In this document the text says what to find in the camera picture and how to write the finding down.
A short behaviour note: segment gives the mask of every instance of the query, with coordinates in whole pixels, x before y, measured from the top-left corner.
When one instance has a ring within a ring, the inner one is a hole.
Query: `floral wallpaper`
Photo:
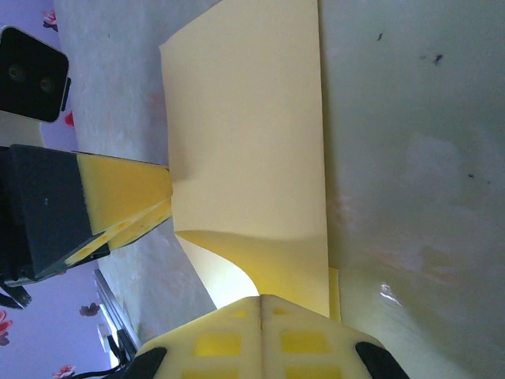
[[[62,30],[53,0],[2,2],[0,24],[17,27],[60,49]],[[41,123],[44,144],[77,150],[74,127],[69,101],[59,120]],[[111,368],[97,332],[98,325],[105,322],[93,277],[97,268],[92,262],[28,286],[33,300],[26,310],[0,306],[1,378],[61,379]]]
[[[82,306],[79,309],[79,314],[84,317],[94,317],[98,315],[100,307],[92,302],[89,306]],[[10,320],[10,314],[7,310],[0,310],[0,347],[10,344],[7,338],[9,335],[8,330],[13,326],[13,321]],[[64,377],[73,377],[76,374],[76,367],[74,365],[64,365],[57,372],[53,373],[53,379],[62,379]]]
[[[72,365],[63,366],[57,373],[53,373],[53,379],[62,379],[64,377],[73,377],[76,373],[76,367]]]
[[[7,320],[7,312],[5,310],[0,310],[0,346],[6,346],[10,343],[7,338],[9,335],[7,330],[9,330],[12,324],[12,320]]]
[[[50,11],[43,11],[43,27],[44,28],[51,28],[55,32],[58,31],[58,25],[56,24],[56,12],[53,10]]]

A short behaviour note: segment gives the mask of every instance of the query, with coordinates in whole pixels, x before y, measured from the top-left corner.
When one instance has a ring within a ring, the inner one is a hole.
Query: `paper sheet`
[[[330,313],[318,25],[317,0],[224,0],[160,47],[174,228],[217,306]]]

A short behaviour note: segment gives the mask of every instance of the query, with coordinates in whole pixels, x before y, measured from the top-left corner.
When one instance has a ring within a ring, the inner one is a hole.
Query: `dark spot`
[[[100,310],[100,307],[96,303],[92,302],[90,306],[82,306],[79,310],[81,316],[92,317],[96,316]]]
[[[433,63],[435,64],[435,66],[437,66],[440,63],[440,61],[442,60],[442,58],[443,58],[443,54],[438,54],[436,56],[435,60],[433,61]]]

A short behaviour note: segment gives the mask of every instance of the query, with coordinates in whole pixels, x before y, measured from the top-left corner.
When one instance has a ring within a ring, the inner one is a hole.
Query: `black cable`
[[[79,375],[74,375],[72,379],[85,379],[86,377],[104,377],[111,373],[115,373],[121,368],[121,364],[115,366],[114,368],[106,371],[95,371],[94,373],[80,373]]]

